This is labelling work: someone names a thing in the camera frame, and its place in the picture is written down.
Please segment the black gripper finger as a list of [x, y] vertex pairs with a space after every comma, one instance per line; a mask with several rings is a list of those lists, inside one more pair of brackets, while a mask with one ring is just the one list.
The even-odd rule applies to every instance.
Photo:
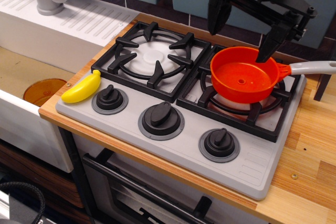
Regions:
[[287, 37], [287, 25], [274, 24], [259, 47], [257, 63], [265, 63], [276, 52]]
[[231, 10], [230, 0], [209, 0], [207, 28], [211, 35], [217, 34], [225, 26]]

